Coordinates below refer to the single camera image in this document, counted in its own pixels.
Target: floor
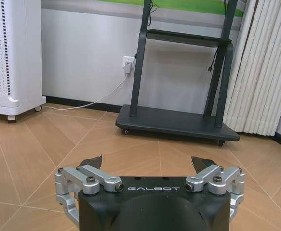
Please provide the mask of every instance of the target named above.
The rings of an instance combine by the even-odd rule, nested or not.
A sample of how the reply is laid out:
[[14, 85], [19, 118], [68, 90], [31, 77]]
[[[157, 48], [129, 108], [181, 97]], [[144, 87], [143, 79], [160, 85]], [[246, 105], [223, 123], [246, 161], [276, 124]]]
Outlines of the floor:
[[275, 141], [242, 135], [220, 148], [211, 141], [126, 136], [114, 125], [116, 117], [43, 109], [7, 124], [0, 115], [0, 231], [76, 231], [55, 200], [54, 172], [101, 154], [102, 170], [121, 176], [193, 175], [191, 155], [241, 167], [245, 201], [230, 230], [281, 231], [281, 146]]

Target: curtain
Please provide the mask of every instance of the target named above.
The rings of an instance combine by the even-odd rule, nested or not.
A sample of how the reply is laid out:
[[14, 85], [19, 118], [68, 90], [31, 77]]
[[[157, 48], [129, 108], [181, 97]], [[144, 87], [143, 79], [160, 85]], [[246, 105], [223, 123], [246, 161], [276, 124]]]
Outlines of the curtain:
[[281, 0], [250, 0], [236, 45], [224, 123], [275, 134], [281, 116]]

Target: mobile tv stand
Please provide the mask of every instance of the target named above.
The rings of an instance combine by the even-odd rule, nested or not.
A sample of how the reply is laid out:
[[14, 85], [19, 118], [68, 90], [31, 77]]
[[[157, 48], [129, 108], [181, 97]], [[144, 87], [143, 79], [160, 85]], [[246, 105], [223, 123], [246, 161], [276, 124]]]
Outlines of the mobile tv stand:
[[[147, 25], [151, 10], [151, 1], [152, 0], [145, 0], [144, 2], [131, 105], [124, 105], [122, 107], [116, 125], [122, 128], [125, 134], [127, 134], [130, 129], [177, 134], [219, 140], [220, 146], [223, 146], [225, 141], [238, 141], [240, 139], [239, 135], [223, 123], [233, 57], [232, 41], [228, 38], [238, 0], [229, 0], [220, 38], [170, 31], [148, 30]], [[139, 88], [147, 39], [217, 47], [216, 60], [203, 115], [138, 106]], [[212, 109], [222, 68], [223, 73], [217, 111], [216, 116], [213, 116]]]

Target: stand wheel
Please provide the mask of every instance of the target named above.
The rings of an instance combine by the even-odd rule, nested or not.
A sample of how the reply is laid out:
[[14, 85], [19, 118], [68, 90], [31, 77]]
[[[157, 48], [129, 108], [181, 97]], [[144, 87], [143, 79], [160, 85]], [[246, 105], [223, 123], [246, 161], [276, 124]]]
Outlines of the stand wheel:
[[34, 108], [34, 111], [36, 111], [36, 112], [40, 112], [41, 110], [42, 110], [41, 105]]
[[6, 116], [6, 122], [8, 124], [14, 124], [17, 121], [17, 117], [15, 115], [7, 115]]
[[218, 146], [223, 147], [224, 144], [225, 144], [225, 141], [223, 141], [223, 140], [218, 141]]
[[124, 135], [127, 135], [127, 134], [129, 134], [129, 130], [128, 130], [127, 128], [123, 128], [123, 129], [122, 129], [122, 133], [123, 133]]

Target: wall outlet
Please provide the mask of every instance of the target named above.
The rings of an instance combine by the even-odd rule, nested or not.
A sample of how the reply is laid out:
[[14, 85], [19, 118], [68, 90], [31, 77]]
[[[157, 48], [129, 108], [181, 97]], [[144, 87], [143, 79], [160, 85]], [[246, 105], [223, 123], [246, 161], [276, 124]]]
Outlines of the wall outlet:
[[124, 57], [123, 57], [123, 64], [122, 64], [122, 67], [123, 67], [123, 68], [125, 67], [125, 62], [131, 62], [131, 63], [132, 63], [131, 68], [132, 68], [132, 69], [135, 69], [135, 65], [136, 65], [136, 59], [135, 59], [135, 57], [124, 56]]

